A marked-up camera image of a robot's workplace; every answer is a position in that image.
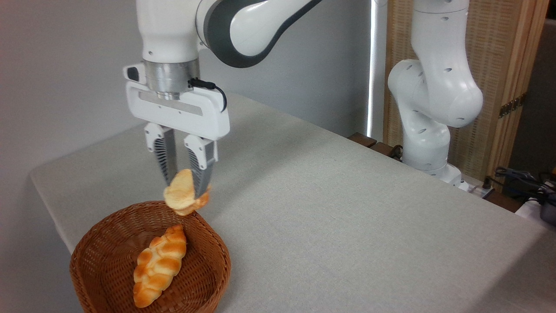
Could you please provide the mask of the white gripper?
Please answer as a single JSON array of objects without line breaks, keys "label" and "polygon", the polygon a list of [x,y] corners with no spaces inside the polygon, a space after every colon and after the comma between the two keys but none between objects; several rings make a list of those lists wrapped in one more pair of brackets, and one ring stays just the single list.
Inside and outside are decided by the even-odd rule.
[{"label": "white gripper", "polygon": [[142,63],[124,67],[123,75],[127,80],[129,110],[134,117],[149,122],[144,128],[147,148],[155,155],[167,186],[178,172],[174,130],[192,133],[185,137],[184,144],[189,155],[195,198],[200,198],[208,190],[217,162],[216,140],[230,132],[230,117],[228,109],[224,108],[222,93],[193,87],[182,93],[179,99],[167,100],[147,87]]}]

